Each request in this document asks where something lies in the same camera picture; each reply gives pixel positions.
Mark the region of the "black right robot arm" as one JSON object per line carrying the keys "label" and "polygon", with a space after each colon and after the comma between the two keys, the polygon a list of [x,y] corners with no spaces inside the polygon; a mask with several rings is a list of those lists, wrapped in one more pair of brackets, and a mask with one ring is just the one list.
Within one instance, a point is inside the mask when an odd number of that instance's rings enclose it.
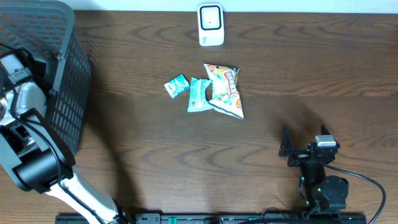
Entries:
{"label": "black right robot arm", "polygon": [[308,143],[306,149],[295,149],[287,128],[282,129],[279,156],[288,159],[289,167],[299,167],[299,193],[306,200],[308,208],[303,216],[339,213],[346,208],[349,183],[336,175],[327,176],[325,167],[335,160],[339,143],[327,128],[321,126],[321,134]]}

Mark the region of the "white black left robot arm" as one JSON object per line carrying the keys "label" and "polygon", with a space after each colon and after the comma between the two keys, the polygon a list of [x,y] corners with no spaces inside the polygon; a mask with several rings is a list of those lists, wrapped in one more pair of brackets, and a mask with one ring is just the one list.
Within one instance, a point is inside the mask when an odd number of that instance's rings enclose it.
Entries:
{"label": "white black left robot arm", "polygon": [[88,223],[133,223],[78,172],[70,148],[45,120],[51,99],[46,69],[25,48],[1,55],[2,167],[20,189],[57,198]]}

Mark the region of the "teal white snack packet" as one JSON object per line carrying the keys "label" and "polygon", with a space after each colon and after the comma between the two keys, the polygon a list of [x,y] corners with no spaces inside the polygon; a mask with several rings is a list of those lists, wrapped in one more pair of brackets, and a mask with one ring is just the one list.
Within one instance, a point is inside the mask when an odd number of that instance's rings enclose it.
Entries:
{"label": "teal white snack packet", "polygon": [[190,96],[187,111],[189,113],[210,110],[213,107],[206,99],[206,89],[211,85],[211,80],[192,77],[190,83]]}

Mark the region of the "small teal candy box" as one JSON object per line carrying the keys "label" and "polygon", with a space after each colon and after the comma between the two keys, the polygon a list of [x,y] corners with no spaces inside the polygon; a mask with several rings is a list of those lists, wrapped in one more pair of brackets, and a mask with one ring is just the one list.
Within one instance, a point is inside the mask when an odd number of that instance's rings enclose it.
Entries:
{"label": "small teal candy box", "polygon": [[164,87],[170,97],[175,98],[179,94],[187,91],[190,88],[190,84],[184,74],[180,74],[171,81],[165,83]]}

